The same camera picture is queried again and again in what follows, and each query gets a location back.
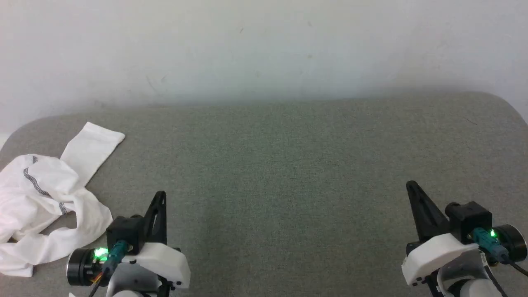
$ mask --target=black cable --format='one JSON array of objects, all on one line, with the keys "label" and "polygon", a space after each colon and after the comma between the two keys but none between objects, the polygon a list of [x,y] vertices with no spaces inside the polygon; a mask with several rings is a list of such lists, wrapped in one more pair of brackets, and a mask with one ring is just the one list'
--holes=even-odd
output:
[{"label": "black cable", "polygon": [[106,277],[106,274],[108,273],[108,271],[110,271],[110,269],[108,269],[108,268],[105,269],[105,271],[103,271],[101,277],[96,282],[95,286],[93,287],[93,289],[90,292],[90,295],[88,295],[88,297],[93,297],[93,295],[96,293],[97,289],[99,288],[99,285],[101,284],[101,281]]},{"label": "black cable", "polygon": [[520,273],[528,276],[528,271],[524,270],[522,267],[520,267],[519,265],[517,265],[515,262],[513,262],[509,257],[507,257],[506,255],[503,255],[502,256],[502,259],[506,262],[508,262],[508,264],[510,264],[513,268],[517,269],[517,271],[519,271]]},{"label": "black cable", "polygon": [[489,266],[484,266],[484,269],[486,270],[486,273],[488,274],[489,279],[495,285],[499,293],[501,293],[502,297],[508,297],[508,295],[506,295],[506,292],[504,292],[504,290],[502,289],[501,285],[498,284],[497,279],[493,276],[493,273],[489,269]]}]

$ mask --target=green led indicator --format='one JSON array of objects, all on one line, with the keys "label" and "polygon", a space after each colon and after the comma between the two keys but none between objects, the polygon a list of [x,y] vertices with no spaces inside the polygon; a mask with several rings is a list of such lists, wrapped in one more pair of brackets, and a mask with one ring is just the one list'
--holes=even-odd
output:
[{"label": "green led indicator", "polygon": [[93,256],[95,258],[100,258],[101,256],[103,255],[108,255],[108,249],[107,248],[104,248],[104,247],[100,247],[100,248],[96,248],[94,251],[93,251]]}]

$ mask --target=gray fabric surface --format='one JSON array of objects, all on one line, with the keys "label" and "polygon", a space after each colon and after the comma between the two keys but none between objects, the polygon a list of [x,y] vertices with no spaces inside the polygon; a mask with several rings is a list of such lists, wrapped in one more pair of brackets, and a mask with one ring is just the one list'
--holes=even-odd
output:
[{"label": "gray fabric surface", "polygon": [[[167,192],[168,243],[192,272],[172,296],[429,296],[400,270],[417,239],[408,180],[442,210],[475,200],[528,235],[528,126],[488,94],[51,117],[15,132],[0,168],[20,154],[60,156],[88,120],[126,134],[87,186],[114,216],[143,214]],[[74,214],[57,226],[75,226]],[[1,295],[88,295],[65,265],[0,275]],[[510,296],[528,292],[512,268],[494,271]]]}]

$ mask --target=robotic arm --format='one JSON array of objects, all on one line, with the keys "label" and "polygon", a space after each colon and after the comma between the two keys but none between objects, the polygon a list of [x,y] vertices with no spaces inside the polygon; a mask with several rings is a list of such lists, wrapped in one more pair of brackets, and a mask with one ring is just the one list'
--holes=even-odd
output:
[{"label": "robotic arm", "polygon": [[107,228],[108,248],[79,248],[68,259],[70,285],[107,286],[106,297],[168,297],[186,289],[191,272],[179,248],[167,246],[166,194],[157,192],[145,216],[117,217]]},{"label": "robotic arm", "polygon": [[510,264],[526,274],[515,264],[528,252],[515,227],[492,227],[491,212],[476,202],[450,203],[448,220],[415,181],[407,193],[418,232],[402,264],[408,285],[427,284],[433,297],[506,297],[490,266]]}]

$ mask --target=crumpled white garment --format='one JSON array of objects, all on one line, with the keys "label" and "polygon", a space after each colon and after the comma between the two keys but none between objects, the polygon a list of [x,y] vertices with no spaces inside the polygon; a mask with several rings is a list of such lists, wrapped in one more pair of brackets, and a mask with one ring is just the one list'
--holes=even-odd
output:
[{"label": "crumpled white garment", "polygon": [[[22,155],[0,172],[0,273],[32,276],[33,265],[66,257],[105,232],[110,210],[84,186],[124,138],[86,123],[60,159]],[[69,211],[76,212],[75,229],[39,234]]]}]

